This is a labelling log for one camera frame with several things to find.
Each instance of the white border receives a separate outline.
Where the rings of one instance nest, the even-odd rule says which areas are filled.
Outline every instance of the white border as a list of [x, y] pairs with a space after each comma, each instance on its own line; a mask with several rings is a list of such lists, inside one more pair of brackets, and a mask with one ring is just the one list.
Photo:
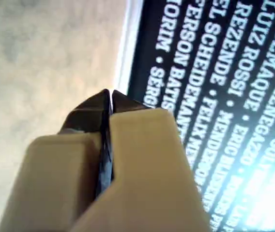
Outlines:
[[122, 36], [116, 61], [114, 88], [127, 94], [144, 0], [127, 0]]

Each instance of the beige plastic jaw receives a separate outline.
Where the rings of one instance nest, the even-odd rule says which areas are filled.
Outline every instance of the beige plastic jaw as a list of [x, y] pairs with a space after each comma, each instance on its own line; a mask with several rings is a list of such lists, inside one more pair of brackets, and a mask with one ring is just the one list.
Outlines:
[[[72, 178], [73, 182], [76, 183], [74, 185], [61, 183], [60, 178], [56, 180], [51, 178], [46, 179], [43, 178], [43, 175], [39, 175], [42, 180], [39, 180], [40, 178], [35, 179], [38, 183], [42, 182], [41, 185], [36, 184], [37, 193], [41, 192], [40, 194], [45, 194], [41, 202], [36, 202], [36, 209], [39, 211], [40, 207], [42, 207], [42, 210], [47, 210], [50, 217], [53, 218], [50, 222], [47, 220], [41, 223], [40, 220], [46, 218], [38, 217], [37, 213], [32, 214], [31, 210], [27, 210], [28, 205], [22, 209], [25, 212], [29, 212], [27, 216], [22, 214], [16, 216], [19, 217], [19, 222], [24, 220], [23, 217], [26, 217], [23, 226], [11, 226], [11, 224], [18, 224], [17, 220], [10, 221], [7, 219], [12, 217], [10, 214], [14, 213], [14, 209], [16, 209], [14, 205], [18, 204], [18, 198], [23, 197], [22, 201], [25, 203], [33, 201], [33, 199], [36, 200], [34, 194], [22, 195], [18, 193], [20, 189], [24, 188], [22, 187], [23, 185], [28, 184], [29, 181], [34, 181], [33, 178], [29, 178], [31, 175], [25, 175], [28, 173], [25, 171], [26, 169], [35, 171], [31, 168], [33, 160], [25, 161], [12, 194], [15, 197], [12, 197], [8, 204], [0, 226], [0, 232], [210, 231], [209, 219], [203, 210], [173, 116], [162, 109], [147, 109], [114, 114], [110, 118], [110, 131], [115, 179], [111, 186], [98, 199], [90, 205], [93, 201], [93, 195], [86, 195], [86, 200], [78, 197], [80, 196], [80, 191], [77, 189], [80, 189], [80, 184], [77, 183], [84, 183], [83, 192], [93, 192], [95, 183], [90, 172], [87, 172], [89, 175], [81, 175], [81, 170], [89, 167], [85, 160], [90, 159], [85, 157], [80, 158], [83, 160], [83, 168], [79, 162], [68, 163], [67, 165], [72, 166], [70, 169], [66, 168], [75, 173], [75, 175], [67, 174], [67, 178]], [[47, 156], [50, 152], [53, 153], [53, 151], [47, 150], [46, 146], [41, 145], [45, 139], [35, 145], [39, 146], [39, 149], [32, 148], [33, 153], [41, 152]], [[83, 148], [79, 149], [79, 153], [90, 155], [91, 152], [88, 150], [88, 146], [89, 143], [85, 143], [82, 146]], [[69, 154], [71, 152], [70, 149], [73, 149], [73, 146], [65, 150], [67, 156], [71, 155]], [[91, 162], [93, 164], [91, 167], [94, 167], [94, 176], [97, 176], [97, 169], [95, 167], [98, 166], [98, 163], [95, 164], [95, 162], [99, 161], [97, 158], [98, 150], [99, 146], [94, 142], [92, 149], [94, 158]], [[49, 160], [49, 165], [59, 165], [52, 155], [50, 158], [45, 157], [37, 160], [37, 162], [46, 163], [44, 159]], [[76, 165], [79, 171], [73, 171], [74, 165]], [[81, 180], [85, 176], [88, 176], [88, 181]], [[74, 197], [75, 200], [70, 204], [66, 204], [66, 201], [62, 202], [68, 206], [64, 208], [68, 211], [67, 214], [59, 208], [57, 210], [45, 208], [57, 207], [57, 204], [46, 204], [55, 194], [55, 191], [50, 187], [50, 191], [42, 189], [50, 181], [55, 182], [52, 186], [54, 189], [67, 192], [67, 197]], [[79, 216], [81, 209], [78, 208], [80, 203], [85, 206], [85, 212], [81, 216]], [[34, 222], [26, 226], [30, 219]], [[13, 228], [14, 226], [23, 230], [9, 230], [9, 228]]]

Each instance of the black sign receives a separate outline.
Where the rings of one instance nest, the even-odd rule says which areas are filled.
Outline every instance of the black sign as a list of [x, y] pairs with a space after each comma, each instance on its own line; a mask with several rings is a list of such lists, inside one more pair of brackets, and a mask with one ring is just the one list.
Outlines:
[[174, 114], [214, 231], [275, 230], [275, 0], [146, 0], [128, 96]]

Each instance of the bullet dot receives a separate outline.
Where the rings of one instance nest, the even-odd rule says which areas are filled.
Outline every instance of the bullet dot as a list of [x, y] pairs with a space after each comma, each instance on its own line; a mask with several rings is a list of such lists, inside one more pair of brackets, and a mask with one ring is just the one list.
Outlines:
[[229, 106], [229, 107], [234, 106], [234, 102], [233, 102], [233, 101], [231, 101], [231, 100], [227, 101], [227, 106]]
[[244, 121], [248, 121], [248, 120], [249, 120], [249, 116], [248, 116], [248, 115], [243, 115], [242, 119], [243, 119]]
[[210, 90], [210, 95], [212, 97], [216, 96], [216, 94], [217, 94], [216, 90], [213, 90], [213, 89]]
[[163, 62], [162, 57], [157, 57], [156, 58], [156, 62], [159, 63], [159, 64], [161, 64]]

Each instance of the black panel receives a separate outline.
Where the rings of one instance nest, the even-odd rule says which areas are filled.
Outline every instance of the black panel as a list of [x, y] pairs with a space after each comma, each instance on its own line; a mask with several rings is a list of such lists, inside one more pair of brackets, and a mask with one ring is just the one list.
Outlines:
[[174, 114], [214, 231], [275, 230], [275, 0], [146, 0], [128, 97]]

